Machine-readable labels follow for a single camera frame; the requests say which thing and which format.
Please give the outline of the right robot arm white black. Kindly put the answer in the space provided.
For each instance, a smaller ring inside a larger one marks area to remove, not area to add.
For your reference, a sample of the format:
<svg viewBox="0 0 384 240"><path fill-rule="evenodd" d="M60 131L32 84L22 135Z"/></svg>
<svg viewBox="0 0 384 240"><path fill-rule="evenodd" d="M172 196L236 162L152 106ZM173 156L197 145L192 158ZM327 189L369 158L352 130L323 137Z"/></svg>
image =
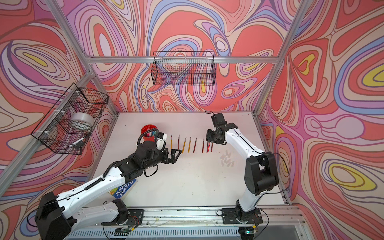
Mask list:
<svg viewBox="0 0 384 240"><path fill-rule="evenodd" d="M244 222L256 210L261 198L279 184L275 155L264 152L252 144L234 123L214 123L214 130L207 130L206 139L217 145L230 144L245 160L244 181L247 189L237 200L235 211Z"/></svg>

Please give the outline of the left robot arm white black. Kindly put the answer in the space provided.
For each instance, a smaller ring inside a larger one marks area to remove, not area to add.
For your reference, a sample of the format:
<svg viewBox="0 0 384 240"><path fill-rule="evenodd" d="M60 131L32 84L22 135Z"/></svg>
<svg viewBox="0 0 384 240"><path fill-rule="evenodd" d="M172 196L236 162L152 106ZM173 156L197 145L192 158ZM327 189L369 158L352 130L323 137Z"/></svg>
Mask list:
<svg viewBox="0 0 384 240"><path fill-rule="evenodd" d="M146 175L146 170L159 164L174 164L182 150L157 148L156 143L145 141L127 158L111 163L99 177L58 195L49 192L40 200L35 222L43 240L63 240L72 231L101 221L124 223L128 210L120 200L105 207L88 208L86 205L108 191Z"/></svg>

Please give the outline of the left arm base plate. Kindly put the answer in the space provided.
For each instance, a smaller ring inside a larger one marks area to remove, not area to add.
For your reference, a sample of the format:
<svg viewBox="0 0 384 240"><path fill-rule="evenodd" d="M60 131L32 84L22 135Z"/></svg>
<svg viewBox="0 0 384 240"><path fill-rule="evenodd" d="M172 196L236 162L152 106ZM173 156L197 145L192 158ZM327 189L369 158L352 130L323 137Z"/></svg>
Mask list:
<svg viewBox="0 0 384 240"><path fill-rule="evenodd" d="M104 222L102 226L129 226L137 227L143 222L144 209L128 209L119 213L111 222Z"/></svg>

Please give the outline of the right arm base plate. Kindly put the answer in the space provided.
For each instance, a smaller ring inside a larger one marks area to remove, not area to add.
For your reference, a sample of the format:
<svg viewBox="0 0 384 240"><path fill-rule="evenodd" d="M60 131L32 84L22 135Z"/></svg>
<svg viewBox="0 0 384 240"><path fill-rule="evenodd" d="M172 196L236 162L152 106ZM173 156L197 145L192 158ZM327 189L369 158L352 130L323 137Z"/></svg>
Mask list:
<svg viewBox="0 0 384 240"><path fill-rule="evenodd" d="M222 217L223 224L255 224L256 226L263 223L261 211L254 209L249 212L244 212L241 208L223 208L219 214Z"/></svg>

